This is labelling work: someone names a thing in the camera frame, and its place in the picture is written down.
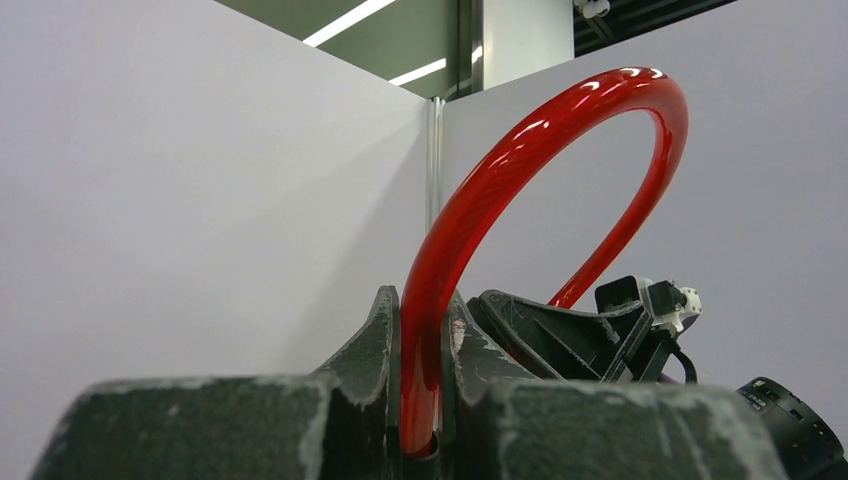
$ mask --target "silver corner post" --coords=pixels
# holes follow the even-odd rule
[[[442,110],[445,101],[433,97],[427,112],[427,184],[425,230],[430,231],[442,210]]]

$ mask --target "camera lens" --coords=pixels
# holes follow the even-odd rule
[[[766,424],[789,478],[813,478],[845,461],[842,444],[830,427],[779,383],[759,377],[736,392]]]

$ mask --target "white column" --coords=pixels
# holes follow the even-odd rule
[[[571,0],[482,0],[483,88],[574,58]]]

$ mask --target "white wall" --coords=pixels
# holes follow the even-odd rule
[[[483,0],[483,88],[574,58],[571,0]]]
[[[426,103],[207,0],[0,5],[0,478],[116,377],[305,372],[402,285]]]
[[[848,439],[848,2],[743,0],[449,103],[445,191],[517,121],[586,77],[644,65],[676,79],[689,141],[666,196],[602,282],[674,278],[704,316],[683,345],[705,383],[767,375]],[[631,113],[581,138],[503,214],[472,259],[466,297],[498,288],[547,301],[636,192],[653,143]],[[577,307],[594,309],[591,294]]]

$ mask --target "curved red tube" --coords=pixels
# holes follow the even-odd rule
[[[652,68],[621,68],[560,93],[515,126],[480,161],[445,205],[412,265],[401,303],[401,449],[429,454],[441,385],[440,327],[477,245],[518,192],[563,148],[599,123],[647,110],[656,145],[639,191],[586,263],[550,304],[568,308],[592,285],[656,206],[683,154],[686,100]]]

